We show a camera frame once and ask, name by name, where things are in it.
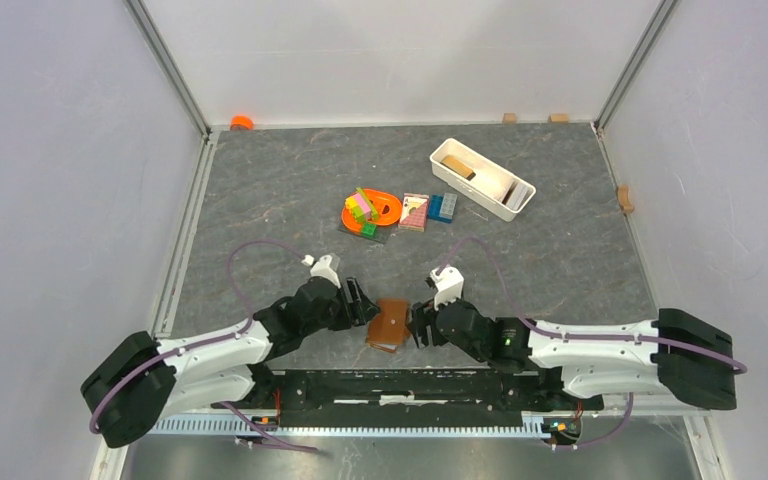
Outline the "brown leather card holder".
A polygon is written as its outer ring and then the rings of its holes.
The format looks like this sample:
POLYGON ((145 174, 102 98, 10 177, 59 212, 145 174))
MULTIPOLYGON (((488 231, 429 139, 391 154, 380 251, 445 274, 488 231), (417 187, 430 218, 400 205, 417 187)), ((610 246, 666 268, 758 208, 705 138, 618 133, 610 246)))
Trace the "brown leather card holder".
POLYGON ((407 327, 409 303, 404 299, 380 298, 376 306, 380 312, 368 324, 366 344, 394 354, 410 336, 407 327))

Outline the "white rectangular plastic tray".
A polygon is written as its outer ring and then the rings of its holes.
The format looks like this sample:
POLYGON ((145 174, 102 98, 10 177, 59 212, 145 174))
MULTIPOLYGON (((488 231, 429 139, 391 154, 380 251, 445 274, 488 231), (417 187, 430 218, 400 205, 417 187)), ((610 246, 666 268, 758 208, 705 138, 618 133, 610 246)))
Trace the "white rectangular plastic tray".
POLYGON ((432 173, 436 177, 506 222, 511 222, 521 213, 537 193, 534 185, 455 138, 444 140, 429 155, 429 161, 432 173), (447 155, 453 155, 461 159, 475 171, 476 176, 472 180, 467 181, 441 165, 440 161, 447 155), (518 210, 510 210, 502 203, 503 197, 514 182, 523 182, 531 187, 529 197, 518 210))

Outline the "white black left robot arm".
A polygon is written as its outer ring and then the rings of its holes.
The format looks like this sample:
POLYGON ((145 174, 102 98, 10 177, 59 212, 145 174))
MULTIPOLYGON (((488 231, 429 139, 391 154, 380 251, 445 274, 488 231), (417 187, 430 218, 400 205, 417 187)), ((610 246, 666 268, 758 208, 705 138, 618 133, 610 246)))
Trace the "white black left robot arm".
POLYGON ((166 417, 221 402, 262 407, 273 397, 269 360, 297 350, 321 331, 370 322, 380 312, 355 278, 335 285, 312 277, 292 296, 252 317, 192 337, 129 335, 80 387, 89 428, 110 448, 129 445, 166 417))

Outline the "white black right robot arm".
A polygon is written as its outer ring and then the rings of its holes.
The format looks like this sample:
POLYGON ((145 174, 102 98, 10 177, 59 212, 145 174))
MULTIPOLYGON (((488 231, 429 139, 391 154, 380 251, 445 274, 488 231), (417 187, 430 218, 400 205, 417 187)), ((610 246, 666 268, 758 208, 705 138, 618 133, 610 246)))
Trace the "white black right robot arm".
POLYGON ((701 409, 737 407, 732 337, 676 308, 623 325, 563 325, 490 318, 471 303, 431 301, 411 308, 408 330, 420 347, 451 344, 504 374, 534 372, 540 400, 562 408, 574 398, 671 394, 701 409))

